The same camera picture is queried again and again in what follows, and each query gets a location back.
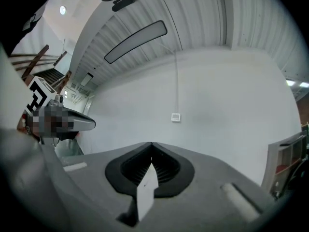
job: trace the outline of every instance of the white corrugated ceiling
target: white corrugated ceiling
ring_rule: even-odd
[[[113,64],[104,56],[129,35],[163,20],[168,34],[138,47]],[[266,50],[286,78],[309,81],[308,50],[288,12],[277,0],[138,0],[115,13],[88,41],[79,61],[72,61],[74,84],[87,72],[94,74],[85,89],[97,86],[128,70],[172,51],[214,45]],[[307,89],[292,88],[296,99]]]

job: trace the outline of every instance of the bookshelf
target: bookshelf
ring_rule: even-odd
[[[261,187],[274,197],[279,197],[296,167],[306,157],[307,132],[270,144],[266,170]]]

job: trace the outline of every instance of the round ceiling light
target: round ceiling light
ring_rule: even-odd
[[[66,13],[67,9],[64,6],[60,7],[60,14],[64,15]]]

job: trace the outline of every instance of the wall outlet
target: wall outlet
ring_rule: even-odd
[[[172,114],[173,122],[180,122],[180,114]]]

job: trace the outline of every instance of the fluorescent light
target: fluorescent light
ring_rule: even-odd
[[[117,59],[132,51],[136,47],[166,35],[167,33],[168,30],[163,21],[154,22],[127,37],[124,41],[115,46],[113,50],[106,54],[104,59],[109,64],[114,63]]]
[[[84,79],[81,82],[82,86],[86,86],[87,83],[89,83],[89,81],[93,78],[93,75],[90,73],[87,73],[87,75],[84,77]]]
[[[309,87],[309,83],[301,83],[299,86],[300,87]]]
[[[60,14],[64,15],[66,13],[67,9],[64,6],[60,7]]]
[[[288,84],[288,86],[293,86],[295,82],[292,80],[286,80],[286,83]]]

